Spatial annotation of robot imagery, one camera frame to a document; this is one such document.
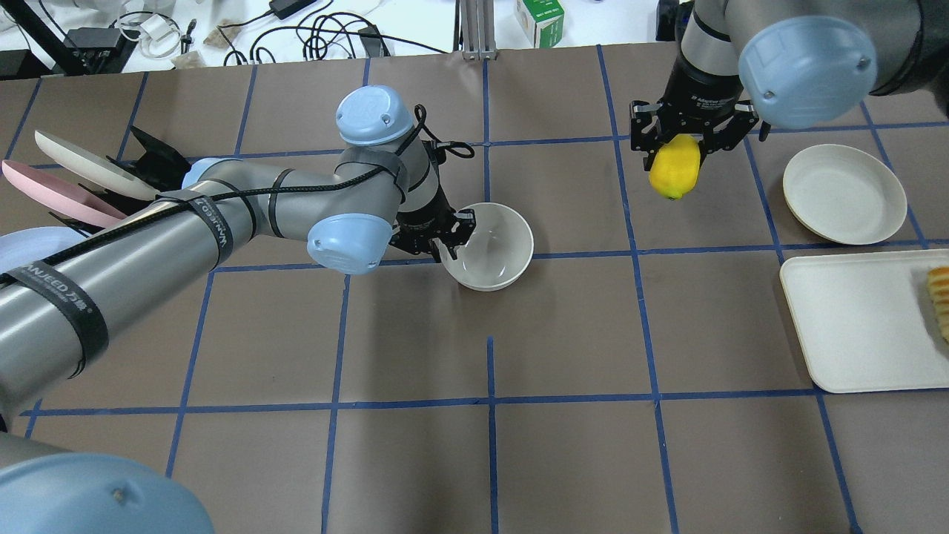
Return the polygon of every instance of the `lemon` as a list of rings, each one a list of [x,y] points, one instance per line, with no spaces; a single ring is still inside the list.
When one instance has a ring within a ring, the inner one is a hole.
[[[695,138],[678,134],[656,154],[649,171],[649,184],[667,199],[681,199],[696,186],[700,161]]]

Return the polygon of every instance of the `rectangular tray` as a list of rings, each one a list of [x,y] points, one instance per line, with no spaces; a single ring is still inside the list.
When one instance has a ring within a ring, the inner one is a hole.
[[[949,250],[794,257],[781,285],[814,383],[826,391],[949,387],[926,273]]]

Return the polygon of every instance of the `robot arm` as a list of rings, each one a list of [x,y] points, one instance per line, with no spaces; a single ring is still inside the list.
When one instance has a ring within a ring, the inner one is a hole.
[[[806,128],[867,94],[927,87],[946,111],[947,53],[940,0],[697,0],[664,94],[630,106],[631,145],[649,170],[679,133],[701,137],[704,159],[734,148],[759,118],[764,141],[771,124]]]
[[[444,146],[419,138],[423,115],[415,125],[395,91],[369,86],[340,104],[337,125],[350,147],[333,174],[204,160],[184,189],[80,250],[0,278],[0,421],[81,372],[109,337],[254,236],[305,241],[319,263],[352,275],[375,269],[390,241],[436,258],[434,239],[451,254],[467,242],[474,214],[445,199]]]

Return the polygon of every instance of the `bread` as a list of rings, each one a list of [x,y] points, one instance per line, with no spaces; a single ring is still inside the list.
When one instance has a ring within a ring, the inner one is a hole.
[[[942,338],[949,343],[949,267],[937,267],[930,271],[926,277],[926,288],[936,307]]]

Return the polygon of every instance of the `grid of tape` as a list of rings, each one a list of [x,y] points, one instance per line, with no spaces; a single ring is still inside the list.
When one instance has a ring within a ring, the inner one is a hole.
[[[852,532],[860,532],[861,528],[859,526],[859,518],[857,517],[853,504],[850,500],[849,492],[847,489],[847,477],[844,473],[844,470],[841,466],[841,460],[837,451],[837,447],[834,440],[834,431],[832,424],[828,418],[828,410],[824,402],[825,393],[816,387],[809,389],[794,389],[794,390],[770,390],[770,391],[692,391],[692,392],[663,392],[660,387],[659,379],[657,377],[656,371],[656,362],[653,356],[652,349],[652,339],[650,335],[649,328],[649,308],[647,299],[643,294],[643,283],[642,283],[642,270],[640,266],[640,259],[644,256],[649,255],[685,255],[685,254],[704,254],[704,253],[732,253],[732,252],[751,252],[751,251],[773,251],[776,256],[777,262],[783,263],[784,253],[789,250],[808,250],[808,249],[828,249],[828,248],[837,248],[837,245],[829,243],[813,243],[813,244],[783,244],[778,236],[777,229],[775,227],[774,220],[772,218],[771,207],[769,206],[768,199],[765,194],[765,187],[762,183],[761,176],[759,175],[757,165],[755,163],[754,153],[752,151],[751,144],[748,139],[744,141],[744,149],[747,152],[748,159],[751,163],[751,170],[754,174],[754,182],[757,187],[757,193],[761,201],[761,205],[764,209],[765,217],[768,222],[768,228],[771,233],[772,242],[766,244],[758,245],[737,245],[737,246],[721,246],[721,247],[690,247],[690,248],[657,248],[657,249],[641,249],[637,245],[636,232],[633,226],[632,218],[630,216],[630,202],[627,198],[627,190],[625,187],[625,176],[623,172],[623,148],[622,142],[629,139],[629,136],[621,135],[619,128],[617,126],[617,112],[616,106],[613,102],[611,91],[610,91],[610,79],[609,74],[606,68],[606,61],[604,59],[603,49],[599,46],[596,47],[597,57],[599,60],[599,67],[603,78],[603,89],[605,92],[606,104],[609,110],[609,120],[611,125],[611,135],[610,136],[601,136],[601,137],[589,137],[589,138],[570,138],[570,139],[541,139],[541,140],[506,140],[506,141],[492,141],[491,140],[491,130],[490,130],[490,121],[489,121],[489,106],[490,106],[490,94],[489,94],[489,76],[491,72],[491,62],[483,63],[482,70],[482,79],[483,79],[483,116],[484,116],[484,137],[482,140],[473,142],[473,145],[480,146],[483,151],[484,159],[484,200],[490,201],[492,197],[492,188],[491,188],[491,149],[495,146],[505,146],[505,145],[519,145],[519,144],[551,144],[551,143],[602,143],[602,142],[612,142],[613,149],[615,153],[616,168],[619,175],[620,181],[620,193],[622,196],[622,205],[624,213],[625,228],[628,237],[628,249],[627,250],[608,250],[600,252],[577,252],[577,253],[540,253],[535,255],[537,260],[551,260],[558,258],[571,258],[571,257],[630,257],[632,259],[633,265],[633,276],[635,278],[636,285],[636,297],[639,306],[639,314],[642,322],[642,335],[645,343],[645,353],[646,361],[648,364],[648,373],[649,373],[649,392],[644,393],[629,393],[629,394],[582,394],[582,395],[561,395],[561,396],[497,396],[495,394],[495,380],[494,380],[494,358],[493,358],[493,339],[488,337],[485,339],[485,373],[487,374],[487,384],[488,389],[484,396],[479,397],[466,397],[466,398],[448,398],[448,399],[434,399],[434,400],[419,400],[419,401],[392,401],[392,402],[341,402],[340,401],[340,386],[341,386],[341,375],[343,370],[344,363],[344,341],[345,341],[345,331],[346,331],[346,321],[347,321],[347,310],[349,304],[349,287],[350,287],[350,278],[349,276],[344,279],[344,292],[342,300],[342,308],[340,310],[340,320],[339,320],[339,337],[337,342],[337,352],[336,352],[336,364],[335,364],[335,374],[333,377],[333,387],[332,387],[332,400],[330,402],[322,403],[303,403],[303,404],[267,404],[267,405],[237,405],[237,406],[192,406],[189,404],[189,394],[191,391],[192,377],[195,370],[195,362],[198,357],[198,348],[201,343],[202,331],[204,328],[204,321],[206,313],[208,312],[208,304],[211,296],[212,288],[214,286],[214,277],[216,274],[220,273],[231,273],[231,272],[248,272],[248,271],[274,271],[274,270],[300,270],[300,269],[321,269],[319,265],[309,265],[309,264],[274,264],[274,265],[253,265],[253,266],[223,266],[218,267],[213,272],[209,273],[207,276],[207,282],[205,285],[204,298],[200,309],[200,315],[197,322],[194,338],[194,346],[191,352],[191,358],[188,363],[188,370],[186,378],[184,381],[184,387],[180,396],[180,403],[177,406],[167,406],[167,407],[127,407],[127,408],[111,408],[111,409],[100,409],[100,408],[88,408],[88,409],[44,409],[42,406],[42,400],[37,402],[32,410],[26,411],[23,413],[24,416],[28,416],[28,425],[26,429],[26,436],[29,437],[36,425],[37,419],[42,417],[49,416],[69,416],[69,415],[103,415],[103,414],[175,414],[177,416],[177,422],[175,425],[175,433],[172,440],[171,449],[168,454],[168,462],[166,468],[166,475],[171,476],[174,468],[177,457],[177,450],[179,444],[179,438],[181,435],[182,423],[190,413],[220,413],[220,412],[268,412],[268,411],[296,411],[296,410],[324,410],[329,413],[329,427],[328,427],[328,436],[327,436],[327,448],[326,448],[326,471],[325,471],[325,483],[323,490],[323,503],[322,503],[322,515],[323,515],[323,532],[327,531],[328,528],[328,513],[329,513],[329,502],[332,495],[332,478],[333,478],[333,464],[334,464],[334,454],[335,454],[335,444],[336,444],[336,428],[337,428],[337,417],[341,410],[386,410],[386,409],[397,409],[397,408],[425,408],[425,407],[446,407],[446,406],[465,406],[465,405],[482,405],[487,406],[489,409],[489,440],[490,440],[490,494],[491,494],[491,526],[492,532],[496,533],[500,531],[499,518],[498,518],[498,469],[497,469],[497,430],[495,423],[495,408],[499,405],[510,405],[510,404],[542,404],[542,403],[585,403],[585,402],[649,402],[654,403],[655,405],[655,424],[656,432],[658,436],[658,442],[656,447],[659,451],[661,459],[661,470],[662,478],[665,486],[665,500],[668,505],[669,513],[669,523],[671,525],[672,532],[679,532],[679,520],[676,511],[676,491],[673,487],[672,475],[670,472],[670,460],[669,453],[667,452],[666,446],[666,434],[663,424],[663,415],[662,415],[662,406],[663,401],[669,400],[699,400],[699,399],[722,399],[722,398],[756,398],[756,397],[795,397],[795,396],[808,396],[813,397],[816,400],[817,406],[820,411],[820,416],[824,426],[824,433],[827,439],[827,447],[830,452],[830,457],[833,462],[833,467],[836,472],[837,482],[840,488],[840,497],[843,500],[844,507],[847,512],[847,518],[849,520],[850,528]],[[365,69],[363,73],[363,84],[366,85],[369,80],[369,71],[371,68],[371,62],[366,60]],[[148,83],[148,74],[145,73],[142,75],[141,84],[138,92],[135,105],[132,110],[132,114],[128,120],[128,124],[131,125],[136,118],[138,113],[142,95],[145,91],[146,84]],[[243,153],[241,151],[241,144],[244,138],[244,131],[247,125],[248,114],[251,108],[251,96],[254,91],[254,84],[257,78],[257,67],[253,67],[250,77],[250,85],[248,88],[247,99],[244,105],[242,121],[240,125],[240,130],[237,135],[237,142],[234,147],[232,154],[209,154],[206,157],[220,157],[220,156],[240,156],[244,159],[255,159],[255,158],[267,158],[275,156],[305,156],[305,155],[320,155],[320,154],[338,154],[342,150],[311,150],[311,151],[296,151],[296,152],[280,152],[280,153]],[[19,126],[16,130],[16,133],[13,137],[12,143],[10,144],[9,150],[7,151],[7,158],[13,152],[14,146],[17,143],[17,140],[21,137],[23,133],[24,124],[27,121],[30,108],[33,105],[33,102],[36,99],[37,93],[39,92],[42,80],[36,83],[32,95],[29,99],[27,109],[24,112],[23,118],[19,123]],[[810,131],[847,131],[847,130],[863,130],[869,131],[872,135],[874,142],[877,145],[877,148],[880,151],[880,154],[883,156],[883,161],[888,166],[892,167],[892,164],[887,156],[884,143],[881,141],[878,130],[881,129],[892,129],[892,128],[926,128],[926,127],[946,127],[949,126],[949,122],[932,122],[932,123],[911,123],[911,124],[874,124],[869,111],[867,110],[866,105],[861,104],[861,110],[864,114],[866,125],[852,125],[852,126],[838,126],[838,127],[819,127],[813,128]],[[782,130],[775,129],[773,133],[782,133]],[[119,153],[122,154],[124,148],[128,142],[129,131],[126,129],[124,137],[121,142],[121,147]],[[53,168],[58,165],[47,164],[47,165],[36,165],[40,168]],[[913,213],[912,206],[908,211],[908,220],[912,224],[913,230],[915,231],[916,238],[910,240],[893,240],[881,243],[883,247],[901,247],[901,246],[919,246],[923,249],[929,248],[930,245],[946,245],[949,244],[949,239],[927,239],[923,234],[923,231]],[[429,258],[425,259],[393,259],[386,260],[382,263],[382,266],[390,265],[412,265],[412,264],[424,264],[424,263],[433,263]]]

